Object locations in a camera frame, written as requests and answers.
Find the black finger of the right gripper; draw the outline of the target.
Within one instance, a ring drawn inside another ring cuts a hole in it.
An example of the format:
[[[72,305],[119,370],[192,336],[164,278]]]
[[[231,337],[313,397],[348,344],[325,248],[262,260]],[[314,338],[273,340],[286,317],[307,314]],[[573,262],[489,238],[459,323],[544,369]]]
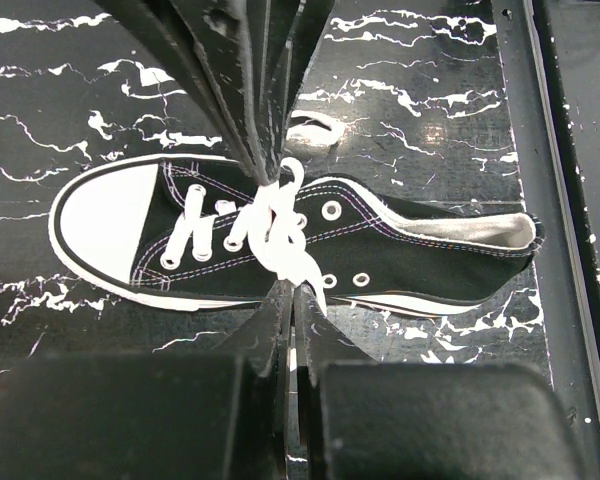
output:
[[[99,1],[203,110],[258,183],[275,165],[258,141],[252,66],[239,45],[246,18],[232,1]]]

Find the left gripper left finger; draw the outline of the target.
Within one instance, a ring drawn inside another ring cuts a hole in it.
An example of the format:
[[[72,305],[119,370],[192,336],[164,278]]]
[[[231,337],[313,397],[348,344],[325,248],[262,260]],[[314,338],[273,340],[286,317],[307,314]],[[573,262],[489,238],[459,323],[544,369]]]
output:
[[[253,315],[219,345],[238,355],[230,479],[286,479],[293,286],[273,284]]]

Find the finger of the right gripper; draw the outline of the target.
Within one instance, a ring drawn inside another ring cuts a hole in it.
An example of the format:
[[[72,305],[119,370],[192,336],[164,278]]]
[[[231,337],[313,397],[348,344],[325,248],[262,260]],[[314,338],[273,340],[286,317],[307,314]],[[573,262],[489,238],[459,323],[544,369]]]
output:
[[[310,68],[333,1],[275,1],[270,17],[267,59],[267,173],[277,175],[287,129],[299,90]]]

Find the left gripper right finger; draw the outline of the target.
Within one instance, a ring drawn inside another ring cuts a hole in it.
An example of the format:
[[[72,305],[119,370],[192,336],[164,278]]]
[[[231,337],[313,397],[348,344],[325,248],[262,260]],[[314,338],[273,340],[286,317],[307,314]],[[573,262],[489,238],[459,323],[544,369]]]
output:
[[[370,479],[369,379],[375,364],[335,327],[307,285],[294,293],[298,414],[312,479]]]

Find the white shoelace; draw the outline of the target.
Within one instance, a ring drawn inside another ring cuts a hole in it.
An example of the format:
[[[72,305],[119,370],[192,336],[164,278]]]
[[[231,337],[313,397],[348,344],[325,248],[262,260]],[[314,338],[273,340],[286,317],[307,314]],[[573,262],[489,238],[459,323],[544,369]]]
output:
[[[318,306],[326,313],[323,275],[316,260],[306,252],[301,216],[294,211],[305,170],[294,157],[283,158],[281,166],[291,172],[292,180],[285,185],[274,182],[258,187],[253,202],[238,210],[223,245],[227,251],[237,252],[248,244],[258,262],[275,273],[279,280],[287,280],[295,287],[309,283]],[[195,260],[205,262],[211,259],[215,218],[202,214],[205,196],[206,189],[202,185],[188,187],[183,212],[176,220],[160,257],[163,268],[176,269],[188,243],[192,244]]]

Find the black white sneaker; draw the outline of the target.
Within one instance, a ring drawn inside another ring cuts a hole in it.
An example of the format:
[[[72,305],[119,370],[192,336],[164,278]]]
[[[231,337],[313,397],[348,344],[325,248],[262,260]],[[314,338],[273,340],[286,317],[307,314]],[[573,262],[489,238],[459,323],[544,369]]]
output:
[[[215,218],[212,257],[160,264],[187,189],[206,189],[202,214]],[[257,188],[220,156],[147,155],[90,169],[53,201],[49,240],[76,275],[137,303],[174,311],[232,308],[261,301],[279,280],[244,244],[225,249],[238,210]],[[544,239],[526,212],[457,213],[374,193],[346,175],[305,175],[294,211],[306,252],[318,263],[327,305],[364,306],[439,317],[491,298],[532,262]]]

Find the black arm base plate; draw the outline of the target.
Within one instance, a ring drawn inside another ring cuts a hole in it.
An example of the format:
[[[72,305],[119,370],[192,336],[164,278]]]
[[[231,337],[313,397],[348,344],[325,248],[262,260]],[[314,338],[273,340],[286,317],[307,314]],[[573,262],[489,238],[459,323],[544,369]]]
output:
[[[494,5],[554,389],[600,479],[600,1]]]

